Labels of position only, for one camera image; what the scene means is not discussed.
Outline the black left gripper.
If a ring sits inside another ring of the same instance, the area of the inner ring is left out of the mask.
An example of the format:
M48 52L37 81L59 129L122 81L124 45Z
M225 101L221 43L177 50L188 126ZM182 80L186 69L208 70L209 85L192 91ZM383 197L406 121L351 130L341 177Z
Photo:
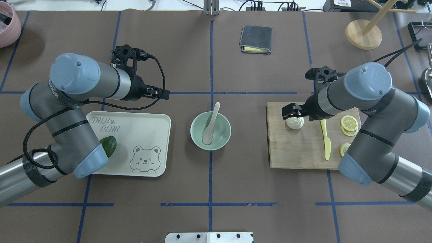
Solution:
M152 99L169 100L169 95L169 90L155 86L146 87L142 78L135 75L134 79L131 81L131 88L128 92L128 101L137 101L143 96Z

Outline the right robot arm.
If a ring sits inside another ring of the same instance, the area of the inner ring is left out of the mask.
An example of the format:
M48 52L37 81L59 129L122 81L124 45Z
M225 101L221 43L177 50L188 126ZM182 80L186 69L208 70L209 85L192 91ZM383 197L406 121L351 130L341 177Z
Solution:
M283 119L329 119L358 108L367 115L338 170L363 186L383 185L404 200L431 210L431 172L392 152L403 133L414 133L430 117L427 105L393 86L390 73L376 62L347 73L327 66L312 68L305 78L314 81L314 94L298 105L282 108Z

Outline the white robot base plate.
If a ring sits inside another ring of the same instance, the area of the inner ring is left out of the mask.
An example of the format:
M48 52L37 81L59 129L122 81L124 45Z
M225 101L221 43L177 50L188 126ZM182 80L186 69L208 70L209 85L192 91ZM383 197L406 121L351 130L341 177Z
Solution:
M165 243L253 243L251 232L189 232L169 233Z

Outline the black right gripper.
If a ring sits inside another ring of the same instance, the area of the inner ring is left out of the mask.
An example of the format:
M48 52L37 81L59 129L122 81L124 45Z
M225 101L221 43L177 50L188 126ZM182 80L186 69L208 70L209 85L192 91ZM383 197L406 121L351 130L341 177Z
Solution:
M326 112L324 112L318 103L318 95L311 95L304 106L297 103L290 103L282 107L282 118L289 119L290 117L309 117L309 121L326 119Z

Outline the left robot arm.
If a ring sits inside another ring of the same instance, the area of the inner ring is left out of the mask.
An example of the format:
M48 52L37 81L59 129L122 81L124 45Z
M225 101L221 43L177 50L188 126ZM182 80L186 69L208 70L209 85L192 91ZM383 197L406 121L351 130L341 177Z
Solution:
M84 178L108 162L102 144L86 119L82 106L101 104L91 98L136 101L141 97L167 100L166 78L160 61L139 49L131 54L113 51L111 64L88 56L64 53L51 66L47 80L20 98L23 112L37 123L22 142L22 155L1 167L1 206L73 174Z

